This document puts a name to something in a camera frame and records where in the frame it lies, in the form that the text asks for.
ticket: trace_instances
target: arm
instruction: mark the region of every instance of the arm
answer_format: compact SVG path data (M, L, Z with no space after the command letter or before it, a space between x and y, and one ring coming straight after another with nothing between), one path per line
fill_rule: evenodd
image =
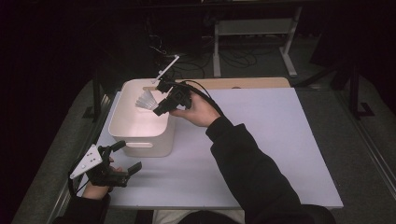
M211 152L231 193L245 210L246 223L313 223L289 181L262 153L245 125L233 126L198 95L192 94L191 100L190 110L171 114L208 127Z
M72 196L64 215L56 217L53 224L103 223L111 200L108 193L109 187L95 186L88 182L81 197Z

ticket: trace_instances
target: white plastic bin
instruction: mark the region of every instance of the white plastic bin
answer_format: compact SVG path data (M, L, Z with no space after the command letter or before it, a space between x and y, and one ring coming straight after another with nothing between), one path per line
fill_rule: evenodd
M164 99L166 94L154 90L156 84L144 78L125 82L122 87L108 132L117 141L126 142L123 151L127 156L165 157L172 151L176 119L169 113L158 117L154 112L134 105L147 88L152 90L157 103Z

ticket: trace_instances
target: table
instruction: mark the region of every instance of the table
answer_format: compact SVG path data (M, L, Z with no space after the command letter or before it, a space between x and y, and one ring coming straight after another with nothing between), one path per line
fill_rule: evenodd
M285 78L197 81L208 88L233 124L244 122L247 125L261 150L276 161L302 203L328 208L343 206L296 92ZM214 90L217 84L222 90ZM233 86L244 89L230 90ZM108 133L114 108L115 104L110 109L98 146L115 143ZM143 168L132 176L126 188L113 190L111 206L134 209L240 208L219 172L210 146L205 128L177 119L174 148L169 156L132 158L126 157L122 150L112 153L115 167L126 169L142 161Z

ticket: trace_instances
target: black sleeve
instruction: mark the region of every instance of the black sleeve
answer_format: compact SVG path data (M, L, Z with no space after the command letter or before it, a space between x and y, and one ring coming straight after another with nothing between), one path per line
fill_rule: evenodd
M244 124L225 117L206 130L211 152L249 223L314 223L275 162L262 153Z
M105 220L110 195L102 200L72 197L62 217L56 217L53 224L98 224Z

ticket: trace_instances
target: hand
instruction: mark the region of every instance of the hand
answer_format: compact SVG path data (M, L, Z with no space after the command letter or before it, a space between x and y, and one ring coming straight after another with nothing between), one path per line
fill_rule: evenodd
M209 125L220 117L218 111L195 92L191 92L191 108L187 110L175 109L169 112L175 117L181 117L199 127Z
M115 169L114 167L111 167L114 171L117 172L122 172L122 168L119 167ZM88 182L87 186L84 189L84 192L82 193L81 197L87 198L87 199L94 199L94 200L102 200L103 197L108 193L109 187L101 187L101 186L95 186L90 182Z

